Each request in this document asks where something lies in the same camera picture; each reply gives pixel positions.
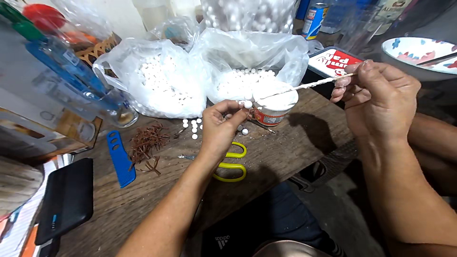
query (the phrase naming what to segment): orange object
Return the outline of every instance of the orange object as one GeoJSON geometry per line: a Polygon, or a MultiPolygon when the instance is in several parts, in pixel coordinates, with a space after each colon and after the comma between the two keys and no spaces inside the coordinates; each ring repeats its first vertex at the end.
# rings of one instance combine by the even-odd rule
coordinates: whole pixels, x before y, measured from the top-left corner
{"type": "Polygon", "coordinates": [[[35,238],[37,237],[38,224],[35,225],[30,231],[27,243],[25,244],[24,251],[21,254],[21,257],[32,257],[35,252],[35,238]]]}
{"type": "Polygon", "coordinates": [[[44,33],[56,31],[67,22],[57,9],[43,4],[26,5],[22,14],[44,33]]]}
{"type": "Polygon", "coordinates": [[[79,32],[79,31],[70,31],[70,32],[65,32],[63,33],[62,36],[60,36],[62,39],[65,39],[70,44],[78,44],[78,43],[84,43],[84,42],[91,42],[92,44],[97,44],[98,41],[94,36],[91,36],[89,34],[79,32]]]}

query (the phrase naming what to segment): white foam bead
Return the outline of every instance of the white foam bead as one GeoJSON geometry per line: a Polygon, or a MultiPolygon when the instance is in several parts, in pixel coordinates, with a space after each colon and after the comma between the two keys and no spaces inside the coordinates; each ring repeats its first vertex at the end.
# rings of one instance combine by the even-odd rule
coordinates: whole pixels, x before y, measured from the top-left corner
{"type": "Polygon", "coordinates": [[[245,102],[244,102],[244,107],[245,107],[246,109],[250,109],[250,108],[252,107],[252,102],[249,101],[249,100],[245,101],[245,102]]]}

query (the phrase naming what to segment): soda can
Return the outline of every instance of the soda can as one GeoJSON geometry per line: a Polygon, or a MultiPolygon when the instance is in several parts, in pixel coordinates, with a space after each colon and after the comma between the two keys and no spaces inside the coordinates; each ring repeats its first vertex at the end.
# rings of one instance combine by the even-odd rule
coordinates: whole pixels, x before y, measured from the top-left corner
{"type": "Polygon", "coordinates": [[[322,21],[324,21],[328,10],[329,5],[325,3],[316,3],[309,9],[302,30],[302,36],[305,39],[315,39],[317,37],[317,33],[319,32],[322,21]]]}

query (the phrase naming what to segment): fingernail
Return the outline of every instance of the fingernail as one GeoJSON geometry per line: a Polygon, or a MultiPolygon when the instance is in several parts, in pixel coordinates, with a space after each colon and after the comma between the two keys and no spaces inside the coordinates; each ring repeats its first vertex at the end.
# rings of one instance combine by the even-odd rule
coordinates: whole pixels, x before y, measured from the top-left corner
{"type": "Polygon", "coordinates": [[[366,60],[363,62],[362,64],[362,70],[364,71],[369,71],[369,70],[372,70],[374,68],[374,63],[373,63],[373,60],[366,60]]]}

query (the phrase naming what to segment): plastic bag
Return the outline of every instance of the plastic bag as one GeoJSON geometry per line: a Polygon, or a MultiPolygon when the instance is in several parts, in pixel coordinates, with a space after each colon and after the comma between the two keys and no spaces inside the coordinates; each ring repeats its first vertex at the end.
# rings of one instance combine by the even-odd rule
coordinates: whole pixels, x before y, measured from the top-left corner
{"type": "Polygon", "coordinates": [[[189,17],[170,18],[148,31],[152,40],[169,39],[189,52],[200,35],[200,26],[189,17]]]}
{"type": "Polygon", "coordinates": [[[309,53],[308,54],[315,54],[324,49],[324,46],[316,39],[307,40],[309,53]]]}
{"type": "Polygon", "coordinates": [[[141,114],[156,118],[195,118],[201,117],[206,108],[204,87],[210,83],[210,77],[203,69],[200,58],[191,57],[170,40],[148,41],[126,38],[109,53],[100,56],[93,69],[104,72],[111,69],[117,78],[104,74],[107,82],[129,93],[133,107],[141,114]],[[153,90],[144,85],[146,79],[138,68],[147,59],[158,56],[161,64],[173,59],[175,69],[165,70],[163,75],[171,86],[175,97],[168,97],[165,92],[153,90]],[[180,93],[189,95],[186,104],[180,104],[180,93]]]}
{"type": "Polygon", "coordinates": [[[87,0],[51,0],[57,9],[81,32],[105,40],[112,34],[112,27],[100,15],[100,10],[87,0]]]}
{"type": "Polygon", "coordinates": [[[292,34],[296,0],[202,0],[206,27],[292,34]]]}
{"type": "Polygon", "coordinates": [[[242,91],[218,91],[224,73],[232,69],[273,70],[276,79],[298,86],[308,67],[308,43],[302,36],[284,33],[223,32],[207,28],[198,38],[192,56],[200,56],[211,73],[206,94],[213,103],[224,99],[244,100],[242,91]]]}

